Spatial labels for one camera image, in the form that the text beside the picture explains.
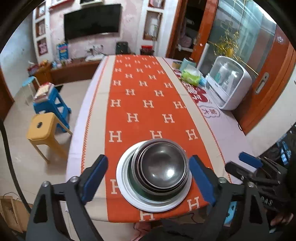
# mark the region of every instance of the white plate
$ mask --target white plate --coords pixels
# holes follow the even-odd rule
[[[135,150],[145,142],[146,141],[142,141],[131,146],[121,156],[116,169],[117,185],[124,198],[136,208],[147,212],[164,212],[176,207],[184,200],[191,186],[191,172],[189,172],[189,177],[184,188],[171,199],[165,201],[152,201],[142,197],[140,194],[134,191],[129,183],[128,164]]]

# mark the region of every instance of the flat screen tv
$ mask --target flat screen tv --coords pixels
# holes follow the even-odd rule
[[[118,33],[121,4],[89,7],[64,15],[65,40]]]

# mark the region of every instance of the blue stool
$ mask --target blue stool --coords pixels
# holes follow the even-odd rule
[[[26,99],[26,103],[27,103],[27,105],[29,105],[29,103],[28,103],[28,101],[27,101],[27,97],[26,97],[26,95],[25,95],[25,92],[24,92],[24,87],[26,87],[26,86],[29,86],[29,88],[30,88],[30,90],[31,90],[31,93],[32,93],[32,97],[34,98],[34,91],[32,90],[32,88],[31,88],[31,83],[33,82],[33,81],[36,81],[36,83],[37,83],[37,85],[40,87],[40,84],[39,84],[39,82],[38,82],[38,80],[37,80],[37,78],[35,77],[35,76],[30,76],[29,78],[27,78],[23,83],[22,83],[22,93],[24,94],[24,96],[25,96],[25,99]]]
[[[39,114],[41,111],[45,111],[45,113],[54,113],[58,117],[58,119],[69,129],[69,124],[66,121],[66,117],[68,116],[68,113],[71,113],[71,109],[66,106],[65,102],[63,101],[55,87],[50,92],[48,100],[41,103],[34,102],[33,106],[36,114]],[[64,107],[62,113],[59,111],[59,107]],[[62,128],[60,124],[57,124],[57,126],[60,127],[63,132],[66,132],[66,130]]]

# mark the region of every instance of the speaker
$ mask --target speaker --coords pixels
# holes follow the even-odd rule
[[[116,54],[128,54],[128,42],[116,43]]]

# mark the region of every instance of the floor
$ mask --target floor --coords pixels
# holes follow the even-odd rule
[[[69,125],[70,130],[74,129],[80,106],[87,91],[90,80],[77,81],[64,84],[60,94],[64,102],[72,109]],[[19,92],[15,97],[15,103],[9,111],[4,125],[6,128],[12,162],[15,173],[28,203],[34,203],[40,185],[43,181],[50,181],[52,184],[65,182],[67,161],[56,156],[47,146],[41,146],[41,151],[51,161],[50,164],[42,159],[33,146],[26,139],[26,133],[32,117],[35,115],[32,101],[29,106],[25,103],[24,96]],[[56,139],[69,149],[70,135],[57,131]],[[7,165],[6,155],[2,139],[0,141],[0,196],[8,193],[17,193]],[[18,196],[7,194],[17,199]],[[73,240],[79,240],[74,230],[68,212],[65,211],[65,202],[61,202],[63,215],[70,237]],[[180,222],[192,222],[191,215],[187,219],[182,217]],[[133,240],[138,236],[138,231],[133,229],[132,223],[108,223],[93,221],[95,227],[105,241]]]

